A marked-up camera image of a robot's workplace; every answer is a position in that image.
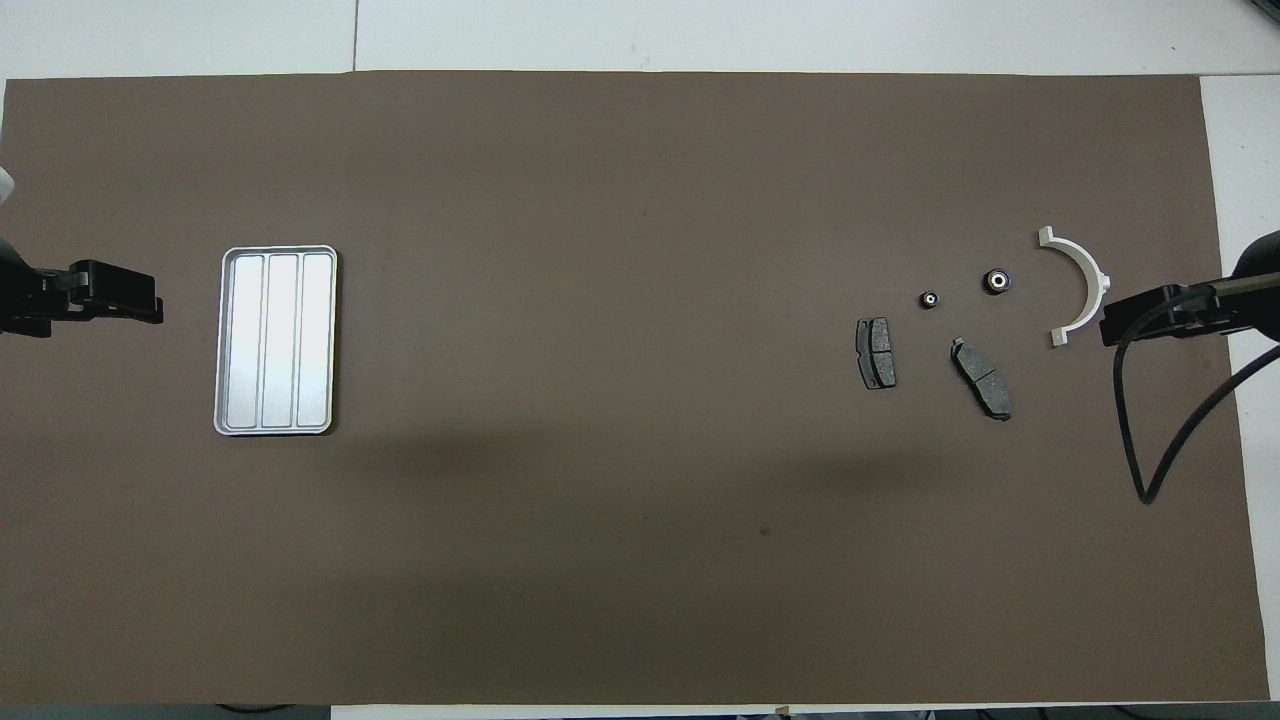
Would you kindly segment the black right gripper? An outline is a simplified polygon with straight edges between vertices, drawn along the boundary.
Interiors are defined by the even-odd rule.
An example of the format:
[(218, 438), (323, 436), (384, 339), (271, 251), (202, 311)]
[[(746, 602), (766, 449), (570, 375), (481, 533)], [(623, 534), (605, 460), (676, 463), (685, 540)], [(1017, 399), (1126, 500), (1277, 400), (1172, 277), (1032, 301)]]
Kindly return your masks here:
[[(1279, 233), (1271, 232), (1249, 243), (1236, 260), (1231, 281), (1240, 293), (1222, 295), (1222, 306), (1233, 310), (1235, 331), (1253, 329), (1270, 340), (1279, 338)], [(1226, 311), (1211, 283), (1161, 284), (1110, 302), (1100, 323), (1101, 342), (1115, 347), (1148, 311), (1169, 304), (1149, 319), (1133, 341), (1162, 337), (1189, 338), (1220, 332)]]

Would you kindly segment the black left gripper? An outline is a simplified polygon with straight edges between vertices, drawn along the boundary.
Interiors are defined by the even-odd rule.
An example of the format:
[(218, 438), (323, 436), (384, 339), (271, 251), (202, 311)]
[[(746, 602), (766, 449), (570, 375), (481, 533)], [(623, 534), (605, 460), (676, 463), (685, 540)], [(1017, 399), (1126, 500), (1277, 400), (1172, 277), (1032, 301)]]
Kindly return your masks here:
[(69, 270), (32, 268), (1, 240), (1, 332), (50, 336), (54, 322), (74, 322), (72, 301), (95, 305), (95, 316), (164, 323), (163, 300), (152, 275), (99, 260), (79, 260)]

